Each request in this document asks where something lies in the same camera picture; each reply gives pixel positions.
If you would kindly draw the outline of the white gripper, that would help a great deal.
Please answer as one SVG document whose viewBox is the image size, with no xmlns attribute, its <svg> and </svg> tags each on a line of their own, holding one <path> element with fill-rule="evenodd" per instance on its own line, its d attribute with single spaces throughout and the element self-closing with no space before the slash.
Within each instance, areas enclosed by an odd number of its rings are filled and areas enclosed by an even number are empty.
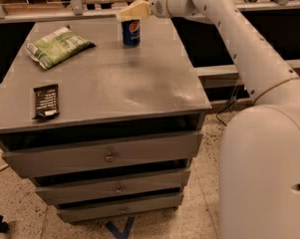
<svg viewBox="0 0 300 239">
<path fill-rule="evenodd" d="M 167 0 L 136 0 L 116 14 L 119 21 L 131 21 L 148 18 L 151 12 L 159 18 L 170 18 Z"/>
</svg>

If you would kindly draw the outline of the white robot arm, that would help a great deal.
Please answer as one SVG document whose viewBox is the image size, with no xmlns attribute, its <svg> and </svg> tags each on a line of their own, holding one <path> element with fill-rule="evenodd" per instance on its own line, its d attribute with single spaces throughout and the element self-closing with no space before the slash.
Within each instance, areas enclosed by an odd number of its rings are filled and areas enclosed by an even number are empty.
<svg viewBox="0 0 300 239">
<path fill-rule="evenodd" d="M 300 77 L 233 0 L 137 0 L 120 21 L 204 16 L 253 101 L 227 125 L 219 155 L 221 239 L 300 239 Z"/>
</svg>

